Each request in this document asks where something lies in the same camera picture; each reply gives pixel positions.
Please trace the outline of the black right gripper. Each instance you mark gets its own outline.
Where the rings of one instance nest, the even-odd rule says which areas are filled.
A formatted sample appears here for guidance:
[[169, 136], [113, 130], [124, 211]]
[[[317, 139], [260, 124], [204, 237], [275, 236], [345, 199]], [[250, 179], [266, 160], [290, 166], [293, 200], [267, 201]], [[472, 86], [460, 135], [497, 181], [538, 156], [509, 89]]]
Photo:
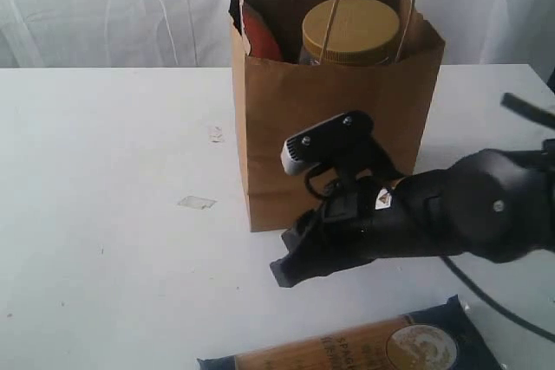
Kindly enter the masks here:
[[[380, 180], [399, 179], [402, 173], [372, 136], [373, 128], [372, 118], [359, 110], [308, 127], [285, 140], [284, 172], [333, 169], [344, 184], [354, 184], [366, 170]], [[270, 263], [277, 285], [289, 289], [376, 259], [462, 254], [464, 243], [442, 203], [446, 179], [416, 174], [387, 188], [367, 176], [352, 192], [333, 192], [322, 213], [306, 211], [282, 233], [287, 254]]]

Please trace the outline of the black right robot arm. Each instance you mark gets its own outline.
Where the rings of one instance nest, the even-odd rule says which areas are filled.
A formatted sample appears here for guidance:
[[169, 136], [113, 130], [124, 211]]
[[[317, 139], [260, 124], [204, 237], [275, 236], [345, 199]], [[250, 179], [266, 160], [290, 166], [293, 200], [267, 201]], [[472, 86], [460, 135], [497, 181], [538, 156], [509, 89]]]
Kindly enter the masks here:
[[282, 235], [271, 263], [291, 288], [382, 258], [470, 253], [507, 263], [554, 248], [554, 153], [486, 149], [406, 176], [373, 138], [371, 117], [338, 114], [289, 137], [284, 171], [318, 200]]

